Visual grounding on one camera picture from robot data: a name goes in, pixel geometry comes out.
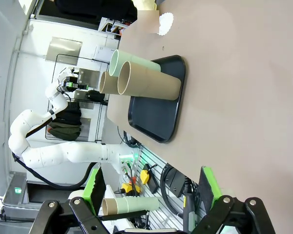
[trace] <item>screw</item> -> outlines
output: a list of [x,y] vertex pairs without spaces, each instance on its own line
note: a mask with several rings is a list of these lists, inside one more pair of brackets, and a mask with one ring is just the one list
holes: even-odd
[[255,200],[251,200],[251,201],[250,201],[250,204],[251,204],[252,206],[254,206],[254,205],[256,205],[256,201],[255,201]]
[[230,202],[230,198],[229,197],[225,197],[223,200],[225,203],[229,203]]
[[74,201],[75,205],[78,205],[79,203],[80,203],[80,200],[78,200],[78,199]]

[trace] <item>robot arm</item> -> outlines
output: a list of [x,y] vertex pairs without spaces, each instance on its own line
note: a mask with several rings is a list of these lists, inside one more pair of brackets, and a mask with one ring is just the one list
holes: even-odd
[[49,85],[45,91],[46,97],[53,108],[39,115],[32,110],[23,111],[12,123],[9,138],[9,148],[17,156],[22,157],[30,168],[40,168],[58,165],[65,161],[78,162],[109,162],[118,173],[121,173],[120,156],[133,157],[134,149],[126,145],[102,145],[93,142],[66,142],[41,148],[31,148],[26,140],[26,134],[36,125],[44,124],[50,118],[67,107],[67,100],[59,92],[59,84],[66,79],[61,74],[59,79]]

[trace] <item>black tray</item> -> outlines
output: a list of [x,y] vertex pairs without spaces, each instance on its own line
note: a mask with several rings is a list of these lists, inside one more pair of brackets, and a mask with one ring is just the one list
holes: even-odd
[[149,97],[131,97],[128,122],[131,127],[146,134],[159,143],[173,136],[186,76],[186,65],[182,57],[174,55],[153,60],[161,65],[161,72],[181,81],[180,94],[175,101]]

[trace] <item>yellow plug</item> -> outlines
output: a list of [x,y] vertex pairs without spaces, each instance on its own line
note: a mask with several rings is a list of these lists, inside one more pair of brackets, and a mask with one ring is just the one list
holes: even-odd
[[146,184],[148,182],[148,180],[150,179],[150,174],[148,173],[148,170],[141,171],[140,179],[143,184]]

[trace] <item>table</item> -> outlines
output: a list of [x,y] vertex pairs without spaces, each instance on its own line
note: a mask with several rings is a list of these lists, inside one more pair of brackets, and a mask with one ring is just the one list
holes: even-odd
[[187,82],[174,139],[131,128],[130,97],[107,117],[185,175],[213,168],[240,200],[264,201],[277,233],[293,233],[293,0],[167,0],[166,36],[128,27],[120,49],[146,59],[181,55]]

